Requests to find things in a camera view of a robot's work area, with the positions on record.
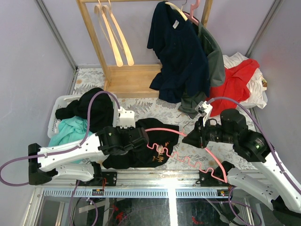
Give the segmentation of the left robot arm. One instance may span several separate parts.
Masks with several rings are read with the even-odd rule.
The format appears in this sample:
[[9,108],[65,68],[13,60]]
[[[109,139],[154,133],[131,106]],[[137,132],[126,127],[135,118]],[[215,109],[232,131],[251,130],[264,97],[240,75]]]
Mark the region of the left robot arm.
[[85,165],[76,161],[106,155],[125,155],[147,145],[148,135],[143,128],[121,129],[105,127],[85,141],[65,145],[41,147],[28,146],[30,185],[42,185],[53,179],[75,179],[87,186],[98,186],[104,181],[101,165],[95,161]]

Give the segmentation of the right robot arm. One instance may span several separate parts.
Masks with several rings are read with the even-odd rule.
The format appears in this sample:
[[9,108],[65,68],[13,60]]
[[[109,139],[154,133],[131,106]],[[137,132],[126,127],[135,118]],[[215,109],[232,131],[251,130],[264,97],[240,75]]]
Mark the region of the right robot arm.
[[271,210],[300,213],[301,195],[297,191],[300,184],[296,182],[296,186],[292,186],[284,176],[284,171],[281,170],[283,164],[274,159],[276,153],[271,151],[263,134],[250,130],[245,116],[236,109],[224,110],[220,117],[221,123],[215,125],[211,125],[210,121],[203,123],[199,119],[194,130],[182,140],[183,143],[202,149],[209,142],[232,144],[235,153],[259,169],[271,186],[243,174],[237,168],[217,171],[214,174],[215,182],[220,186],[229,182],[257,198]]

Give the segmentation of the black t shirt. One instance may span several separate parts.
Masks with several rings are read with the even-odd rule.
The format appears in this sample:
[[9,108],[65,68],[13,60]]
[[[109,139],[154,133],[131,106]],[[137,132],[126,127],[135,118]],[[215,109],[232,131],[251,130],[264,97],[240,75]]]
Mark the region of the black t shirt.
[[155,168],[165,164],[178,144],[179,134],[169,131],[150,131],[147,133],[149,145],[125,155],[110,155],[103,161],[106,169],[123,170],[128,168]]

